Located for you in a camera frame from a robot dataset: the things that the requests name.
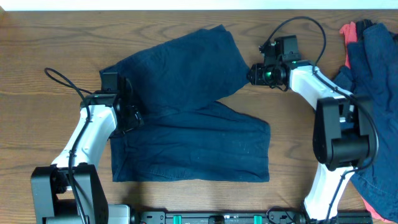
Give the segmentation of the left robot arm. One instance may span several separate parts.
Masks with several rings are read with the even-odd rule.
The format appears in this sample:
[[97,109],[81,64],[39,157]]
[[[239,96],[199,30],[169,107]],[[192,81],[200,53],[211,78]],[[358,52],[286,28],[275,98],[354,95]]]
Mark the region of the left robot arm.
[[31,175],[37,223],[134,221],[130,206],[108,203],[97,169],[108,139],[144,122],[131,103],[130,82],[116,72],[100,77],[100,90],[82,97],[80,118],[65,148]]

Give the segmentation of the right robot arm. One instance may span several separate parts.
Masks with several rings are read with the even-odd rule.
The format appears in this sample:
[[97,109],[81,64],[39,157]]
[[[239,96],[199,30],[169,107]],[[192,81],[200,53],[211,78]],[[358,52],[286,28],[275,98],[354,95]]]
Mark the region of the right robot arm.
[[310,192],[300,211],[284,212],[270,223],[370,223],[360,213],[340,213],[338,204],[350,178],[369,167],[379,147],[371,102],[355,97],[324,76],[314,62],[304,60],[294,35],[267,40],[264,57],[247,74],[252,85],[299,94],[315,111],[312,146],[318,161]]

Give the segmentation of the navy blue shorts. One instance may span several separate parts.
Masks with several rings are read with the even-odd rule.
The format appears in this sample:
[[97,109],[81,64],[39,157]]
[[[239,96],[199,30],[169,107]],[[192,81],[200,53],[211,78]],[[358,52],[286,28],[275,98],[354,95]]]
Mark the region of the navy blue shorts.
[[221,103],[248,81],[223,26],[200,29],[108,67],[130,81],[144,124],[111,140],[115,182],[267,182],[267,122]]

